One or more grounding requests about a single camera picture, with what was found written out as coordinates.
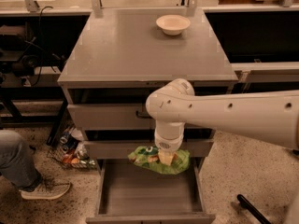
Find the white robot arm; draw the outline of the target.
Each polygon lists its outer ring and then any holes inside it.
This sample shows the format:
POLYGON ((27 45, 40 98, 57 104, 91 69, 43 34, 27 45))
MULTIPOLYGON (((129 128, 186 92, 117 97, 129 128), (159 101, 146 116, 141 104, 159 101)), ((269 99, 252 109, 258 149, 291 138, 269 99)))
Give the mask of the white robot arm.
POLYGON ((299 91, 196 96, 190 82, 176 79, 154 91, 146 108, 156 121, 155 144, 167 155, 180 148, 187 123, 299 147, 299 91))

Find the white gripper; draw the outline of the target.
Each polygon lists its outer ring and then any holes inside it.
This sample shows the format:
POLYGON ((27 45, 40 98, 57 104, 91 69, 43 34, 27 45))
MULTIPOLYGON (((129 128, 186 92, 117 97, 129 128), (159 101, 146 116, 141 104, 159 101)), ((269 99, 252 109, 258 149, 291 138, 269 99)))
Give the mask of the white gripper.
POLYGON ((183 134, 179 133, 174 138, 164 138, 157 132, 154 133, 155 146, 159 148, 158 157, 162 164, 170 166, 174 156, 175 151, 177 151, 182 144, 183 134))

